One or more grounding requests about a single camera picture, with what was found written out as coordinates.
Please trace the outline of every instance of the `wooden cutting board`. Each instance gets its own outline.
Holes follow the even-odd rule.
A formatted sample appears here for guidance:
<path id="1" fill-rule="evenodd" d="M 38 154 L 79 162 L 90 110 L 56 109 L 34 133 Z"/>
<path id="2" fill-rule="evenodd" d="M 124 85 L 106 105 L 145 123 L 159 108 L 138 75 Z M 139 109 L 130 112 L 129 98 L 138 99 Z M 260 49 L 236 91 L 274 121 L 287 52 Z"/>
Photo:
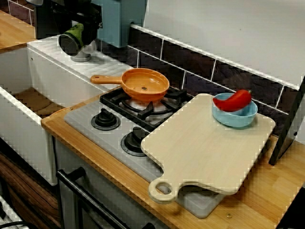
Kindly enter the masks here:
<path id="1" fill-rule="evenodd" d="M 235 194 L 267 142 L 275 127 L 271 118 L 256 114 L 247 127 L 225 126 L 212 115 L 212 98 L 197 95 L 143 139 L 143 152 L 164 171 L 149 185 L 154 201 L 171 203 L 185 185 Z M 159 193 L 159 186 L 171 193 Z"/>

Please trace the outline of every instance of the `wooden countertop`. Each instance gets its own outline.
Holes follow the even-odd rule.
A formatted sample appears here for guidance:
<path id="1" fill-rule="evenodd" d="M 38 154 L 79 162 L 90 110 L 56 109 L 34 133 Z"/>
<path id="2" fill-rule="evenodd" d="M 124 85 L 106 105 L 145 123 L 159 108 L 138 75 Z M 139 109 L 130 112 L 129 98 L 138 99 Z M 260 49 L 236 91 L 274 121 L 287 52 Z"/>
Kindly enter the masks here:
<path id="1" fill-rule="evenodd" d="M 35 40 L 35 27 L 0 11 L 0 53 L 26 47 Z"/>
<path id="2" fill-rule="evenodd" d="M 64 122 L 70 109 L 42 119 L 42 126 L 170 228 L 274 229 L 305 182 L 305 145 L 294 142 L 273 167 L 268 161 L 277 137 L 272 135 L 271 148 L 253 166 L 239 191 L 226 196 L 207 218 L 199 219 L 176 202 L 161 205 L 152 201 L 146 180 Z"/>

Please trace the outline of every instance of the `wood grain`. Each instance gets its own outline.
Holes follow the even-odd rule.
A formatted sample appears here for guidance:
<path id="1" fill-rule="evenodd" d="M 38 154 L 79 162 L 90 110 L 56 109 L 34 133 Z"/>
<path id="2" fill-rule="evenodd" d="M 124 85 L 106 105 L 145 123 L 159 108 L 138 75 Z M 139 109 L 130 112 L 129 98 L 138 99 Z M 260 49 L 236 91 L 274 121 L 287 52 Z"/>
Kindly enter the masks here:
<path id="1" fill-rule="evenodd" d="M 27 46 L 35 40 L 35 28 L 0 10 L 0 53 Z"/>
<path id="2" fill-rule="evenodd" d="M 19 198 L 17 193 L 8 186 L 8 190 L 10 192 L 10 197 L 13 203 L 13 207 L 18 212 L 18 215 L 22 217 L 22 219 L 26 222 L 34 224 L 39 229 L 50 229 L 35 213 L 33 213 Z"/>
<path id="3" fill-rule="evenodd" d="M 0 176 L 27 202 L 60 226 L 60 215 L 56 197 L 21 171 L 6 156 L 0 154 Z"/>
<path id="4" fill-rule="evenodd" d="M 146 180 L 64 122 L 69 111 L 66 108 L 42 119 L 42 126 L 170 228 L 274 229 L 305 181 L 305 145 L 294 142 L 273 167 L 268 164 L 277 142 L 272 135 L 271 148 L 254 164 L 239 191 L 225 197 L 206 219 L 198 219 L 176 202 L 161 205 L 151 200 Z"/>
<path id="5" fill-rule="evenodd" d="M 143 152 L 164 170 L 149 185 L 157 203 L 173 202 L 184 185 L 235 194 L 272 133 L 275 122 L 261 114 L 244 128 L 222 125 L 213 118 L 213 97 L 197 95 L 143 139 Z M 172 192 L 158 193 L 161 183 Z"/>

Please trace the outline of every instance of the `white sink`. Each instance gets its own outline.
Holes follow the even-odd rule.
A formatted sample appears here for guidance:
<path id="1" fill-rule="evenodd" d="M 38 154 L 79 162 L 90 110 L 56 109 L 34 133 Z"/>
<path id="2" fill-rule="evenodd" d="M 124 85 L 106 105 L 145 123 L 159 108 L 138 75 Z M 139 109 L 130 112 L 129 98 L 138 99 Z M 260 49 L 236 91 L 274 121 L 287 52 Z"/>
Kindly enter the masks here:
<path id="1" fill-rule="evenodd" d="M 58 49 L 53 37 L 0 55 L 0 137 L 53 186 L 57 178 L 52 137 L 41 127 L 41 118 L 12 94 L 32 87 L 69 107 L 117 86 L 92 84 L 91 75 L 119 76 L 131 68 L 102 53 L 76 63 Z"/>

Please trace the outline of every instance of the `orange pan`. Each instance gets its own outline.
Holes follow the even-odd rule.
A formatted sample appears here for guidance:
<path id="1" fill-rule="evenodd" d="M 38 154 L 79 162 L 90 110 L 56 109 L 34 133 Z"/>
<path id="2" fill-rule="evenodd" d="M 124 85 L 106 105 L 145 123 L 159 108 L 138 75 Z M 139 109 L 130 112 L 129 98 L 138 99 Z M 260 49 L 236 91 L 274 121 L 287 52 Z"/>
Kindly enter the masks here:
<path id="1" fill-rule="evenodd" d="M 164 75 L 146 68 L 127 70 L 121 77 L 93 75 L 91 82 L 96 84 L 121 84 L 123 90 L 131 98 L 143 102 L 162 99 L 170 86 Z"/>

